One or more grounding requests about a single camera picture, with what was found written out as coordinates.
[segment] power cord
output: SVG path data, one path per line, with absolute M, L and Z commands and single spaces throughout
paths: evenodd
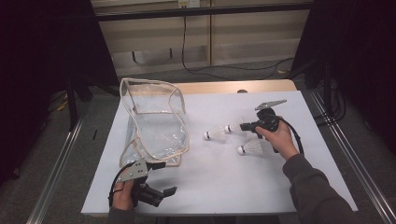
M 185 44 L 186 44 L 187 22 L 186 22 L 186 17 L 183 17 L 183 19 L 184 19 L 184 31 L 183 31 L 183 46 L 182 46 L 182 50 L 181 50 L 181 62 L 183 64 L 184 69 L 186 69 L 186 71 L 188 71 L 188 72 L 190 72 L 190 73 L 192 73 L 194 75 L 210 76 L 210 77 L 216 77 L 216 78 L 225 79 L 225 80 L 237 81 L 238 79 L 233 79 L 233 78 L 228 78 L 228 77 L 220 77 L 220 76 L 216 76 L 216 75 L 213 75 L 213 74 L 197 73 L 197 72 L 202 71 L 202 70 L 206 70 L 206 69 L 209 69 L 209 68 L 232 68 L 232 69 L 239 69 L 239 70 L 246 70 L 246 71 L 260 71 L 260 70 L 266 70 L 266 69 L 270 69 L 270 68 L 274 67 L 274 71 L 273 71 L 273 73 L 271 75 L 258 79 L 258 80 L 264 80 L 264 79 L 267 79 L 269 77 L 272 77 L 275 74 L 276 69 L 277 69 L 277 67 L 280 64 L 282 64 L 282 63 L 284 63 L 286 61 L 294 59 L 292 57 L 291 58 L 287 58 L 287 59 L 281 60 L 278 63 L 275 63 L 273 65 L 266 66 L 266 67 L 261 67 L 261 68 L 243 68 L 243 67 L 236 67 L 236 66 L 229 66 L 229 65 L 215 65 L 215 66 L 208 66 L 208 67 L 197 68 L 197 69 L 187 68 L 187 66 L 185 64 L 185 59 L 184 59 L 185 58 L 184 57 L 184 49 L 185 49 Z
M 114 177 L 113 183 L 111 184 L 110 192 L 108 193 L 108 197 L 107 197 L 108 198 L 108 206 L 111 207 L 113 205 L 113 195 L 114 195 L 115 192 L 117 192 L 116 190 L 114 190 L 114 187 L 116 186 L 116 183 L 117 183 L 117 181 L 119 179 L 119 176 L 122 174 L 122 172 L 124 170 L 126 170 L 128 167 L 131 167 L 134 163 L 135 163 L 135 161 L 132 162 L 132 163 L 128 163 L 125 166 L 123 166 L 119 170 L 119 172 L 117 173 L 116 177 Z
M 303 144 L 301 143 L 301 137 L 300 137 L 300 135 L 297 134 L 297 131 L 293 128 L 293 126 L 291 126 L 290 123 L 288 123 L 287 121 L 285 121 L 285 120 L 282 119 L 282 118 L 279 118 L 279 120 L 282 120 L 284 123 L 286 123 L 286 124 L 289 126 L 289 128 L 291 129 L 291 131 L 292 131 L 293 134 L 294 134 L 294 139 L 295 139 L 296 142 L 297 142 L 298 150 L 300 151 L 301 154 L 304 154 L 304 148 L 303 148 Z
M 334 95 L 332 96 L 332 108 L 331 111 L 325 111 L 324 113 L 314 116 L 314 119 L 329 119 L 325 122 L 317 123 L 318 126 L 330 125 L 343 119 L 347 113 L 347 102 L 344 94 L 339 90 L 338 87 L 332 88 Z

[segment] transparent plastic container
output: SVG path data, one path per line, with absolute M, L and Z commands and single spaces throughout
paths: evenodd
M 179 165 L 190 148 L 181 91 L 167 82 L 124 78 L 120 96 L 130 115 L 120 167 L 140 158 Z

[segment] hand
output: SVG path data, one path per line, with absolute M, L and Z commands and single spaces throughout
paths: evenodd
M 131 210 L 134 208 L 131 192 L 134 186 L 133 180 L 117 182 L 114 186 L 113 207 L 120 210 Z
M 271 133 L 261 127 L 256 127 L 256 132 L 264 136 L 285 160 L 299 153 L 291 140 L 289 126 L 282 120 L 276 132 Z

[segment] metal rail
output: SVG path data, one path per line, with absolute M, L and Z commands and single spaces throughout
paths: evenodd
M 141 19 L 156 19 L 170 17 L 189 17 L 205 15 L 224 15 L 252 12 L 272 12 L 272 11 L 293 11 L 308 10 L 314 5 L 313 2 L 286 3 L 286 4 L 265 4 L 240 7 L 191 7 L 174 8 L 152 11 L 122 12 L 122 13 L 98 13 L 94 16 L 72 15 L 55 18 L 56 21 L 126 21 Z
M 314 99 L 315 104 L 318 107 L 320 113 L 325 113 L 326 109 L 324 108 L 324 102 L 321 96 L 318 94 L 317 91 L 310 92 L 311 97 Z M 359 159 L 358 155 L 355 153 L 352 145 L 349 144 L 347 141 L 346 136 L 344 135 L 343 131 L 341 130 L 340 126 L 336 121 L 334 121 L 333 117 L 325 117 L 326 122 L 329 122 L 328 126 L 334 135 L 335 140 L 339 144 L 340 148 L 343 150 L 344 155 L 346 156 L 349 164 L 351 165 L 352 169 L 354 170 L 356 176 L 358 177 L 359 181 L 363 185 L 366 193 L 370 197 L 371 201 L 373 202 L 376 210 L 378 211 L 379 215 L 384 220 L 384 223 L 392 224 L 396 223 L 396 216 L 393 212 L 392 208 L 390 207 L 387 199 L 385 198 L 382 191 L 379 189 L 378 185 L 374 182 L 371 178 L 369 173 L 367 172 L 366 168 L 364 167 L 363 163 Z
M 52 200 L 52 197 L 55 193 L 56 187 L 61 179 L 62 172 L 64 171 L 64 167 L 67 164 L 67 160 L 70 156 L 71 151 L 73 150 L 73 145 L 76 142 L 78 137 L 79 130 L 82 125 L 82 121 L 87 114 L 88 107 L 90 103 L 84 104 L 81 112 L 81 116 L 72 132 L 69 132 L 67 135 L 66 141 L 64 142 L 64 146 L 61 150 L 61 153 L 58 157 L 58 160 L 55 162 L 55 165 L 52 168 L 52 171 L 49 175 L 47 183 L 43 190 L 41 191 L 40 196 L 38 197 L 37 202 L 35 203 L 35 207 L 30 214 L 27 224 L 40 224 L 42 223 L 44 216 L 47 213 L 48 207 Z

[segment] white tabletop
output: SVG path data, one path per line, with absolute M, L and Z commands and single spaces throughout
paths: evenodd
M 187 128 L 191 149 L 178 167 L 150 171 L 147 182 L 157 190 L 177 187 L 175 195 L 159 207 L 139 203 L 136 212 L 148 216 L 268 215 L 295 212 L 289 180 L 282 173 L 285 161 L 265 140 L 266 150 L 256 156 L 240 156 L 236 149 L 254 133 L 229 134 L 225 143 L 205 141 L 203 133 L 218 123 L 244 116 L 257 120 L 254 108 L 262 102 L 287 99 L 274 107 L 302 138 L 305 157 L 328 177 L 332 187 L 354 211 L 347 186 L 299 91 L 263 93 L 187 94 Z M 120 169 L 128 113 L 120 104 L 91 189 L 81 213 L 95 217 L 108 213 L 107 196 Z

